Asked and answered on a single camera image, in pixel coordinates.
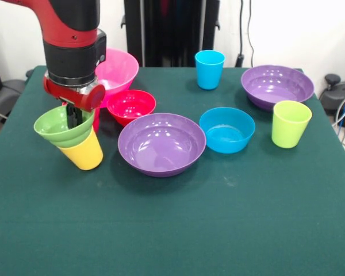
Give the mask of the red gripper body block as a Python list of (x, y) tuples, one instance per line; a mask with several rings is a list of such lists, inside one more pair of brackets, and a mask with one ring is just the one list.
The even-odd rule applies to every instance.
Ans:
[(96, 80), (83, 87), (67, 87), (43, 77), (44, 90), (51, 96), (73, 104), (76, 108), (92, 111), (100, 106), (105, 96), (105, 88)]

